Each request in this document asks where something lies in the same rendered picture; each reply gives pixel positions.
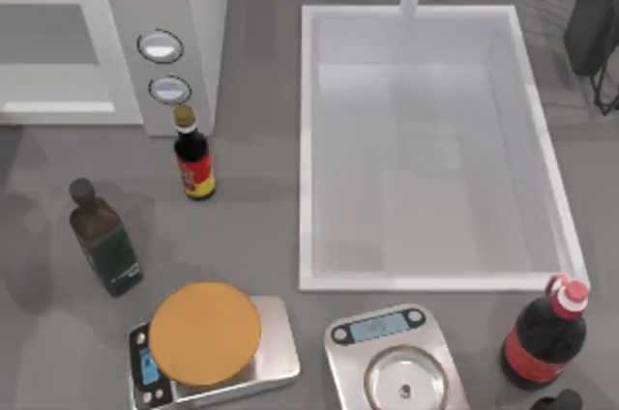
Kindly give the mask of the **silver scale with round plate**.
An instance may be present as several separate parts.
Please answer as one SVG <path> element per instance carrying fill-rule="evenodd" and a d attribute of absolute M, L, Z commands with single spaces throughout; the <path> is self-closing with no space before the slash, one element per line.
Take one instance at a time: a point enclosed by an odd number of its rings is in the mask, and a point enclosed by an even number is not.
<path fill-rule="evenodd" d="M 338 319 L 324 347 L 340 410 L 472 410 L 439 323 L 420 305 Z"/>

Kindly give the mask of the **large round microwave knob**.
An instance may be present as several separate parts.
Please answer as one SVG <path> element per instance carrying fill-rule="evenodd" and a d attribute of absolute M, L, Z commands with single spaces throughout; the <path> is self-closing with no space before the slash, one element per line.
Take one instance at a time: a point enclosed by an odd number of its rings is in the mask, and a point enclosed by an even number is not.
<path fill-rule="evenodd" d="M 183 43 L 173 33 L 158 29 L 137 39 L 139 53 L 155 64 L 171 64 L 179 60 L 184 52 Z"/>

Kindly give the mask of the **dark jug with red cap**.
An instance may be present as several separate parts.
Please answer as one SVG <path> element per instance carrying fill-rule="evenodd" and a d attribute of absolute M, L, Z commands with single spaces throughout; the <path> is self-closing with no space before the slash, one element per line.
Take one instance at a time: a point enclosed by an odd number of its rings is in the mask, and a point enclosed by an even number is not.
<path fill-rule="evenodd" d="M 588 300 L 585 283 L 553 275 L 544 295 L 524 307 L 501 349 L 502 370 L 514 386 L 537 390 L 563 374 L 584 345 Z"/>

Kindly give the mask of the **dark bottle red yellow label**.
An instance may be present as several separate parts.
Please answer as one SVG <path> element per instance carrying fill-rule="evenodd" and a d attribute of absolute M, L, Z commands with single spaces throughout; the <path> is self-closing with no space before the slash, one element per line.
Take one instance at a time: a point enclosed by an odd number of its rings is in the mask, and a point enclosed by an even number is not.
<path fill-rule="evenodd" d="M 174 152 L 185 195 L 192 200 L 208 199 L 216 191 L 217 180 L 207 137 L 199 131 L 189 105 L 176 105 L 173 116 L 177 131 Z"/>

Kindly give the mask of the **small round microwave knob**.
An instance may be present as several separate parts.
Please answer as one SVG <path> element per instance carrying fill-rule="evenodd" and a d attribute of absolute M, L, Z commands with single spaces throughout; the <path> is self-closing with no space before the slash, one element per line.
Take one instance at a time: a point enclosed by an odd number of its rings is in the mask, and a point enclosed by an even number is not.
<path fill-rule="evenodd" d="M 151 80 L 149 94 L 162 104 L 181 104 L 191 97 L 192 88 L 183 78 L 169 75 Z"/>

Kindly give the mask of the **pale microwave oven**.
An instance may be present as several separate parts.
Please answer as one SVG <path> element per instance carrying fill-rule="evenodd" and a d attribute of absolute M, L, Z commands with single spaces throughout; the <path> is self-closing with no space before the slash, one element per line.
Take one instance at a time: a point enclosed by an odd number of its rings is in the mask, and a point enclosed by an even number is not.
<path fill-rule="evenodd" d="M 151 80 L 178 76 L 184 102 L 213 130 L 227 0 L 0 0 L 0 125 L 138 125 L 173 134 L 172 110 Z M 158 29 L 182 57 L 155 64 L 137 49 Z"/>

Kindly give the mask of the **dark green square bottle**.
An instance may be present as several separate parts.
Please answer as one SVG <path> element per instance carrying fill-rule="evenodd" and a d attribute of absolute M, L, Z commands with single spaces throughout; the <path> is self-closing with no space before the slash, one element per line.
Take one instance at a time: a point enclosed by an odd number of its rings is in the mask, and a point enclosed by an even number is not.
<path fill-rule="evenodd" d="M 73 180 L 69 194 L 70 225 L 91 269 L 111 297 L 126 294 L 143 274 L 125 224 L 88 179 Z"/>

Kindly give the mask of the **silver rectangular kitchen scale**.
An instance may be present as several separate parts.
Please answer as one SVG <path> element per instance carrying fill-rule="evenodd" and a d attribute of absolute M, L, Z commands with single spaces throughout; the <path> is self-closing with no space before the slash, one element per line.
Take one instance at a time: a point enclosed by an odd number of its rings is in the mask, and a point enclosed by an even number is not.
<path fill-rule="evenodd" d="M 260 315 L 260 345 L 247 366 L 215 387 L 185 387 L 168 379 L 151 356 L 150 323 L 135 326 L 128 335 L 129 409 L 211 410 L 292 382 L 301 366 L 285 304 L 277 296 L 259 295 L 251 300 Z"/>

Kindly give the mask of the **white sink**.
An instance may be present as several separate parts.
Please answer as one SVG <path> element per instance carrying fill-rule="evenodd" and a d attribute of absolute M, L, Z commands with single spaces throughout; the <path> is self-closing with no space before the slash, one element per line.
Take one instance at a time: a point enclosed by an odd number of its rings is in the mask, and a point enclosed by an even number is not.
<path fill-rule="evenodd" d="M 299 286 L 587 281 L 516 9 L 305 6 Z"/>

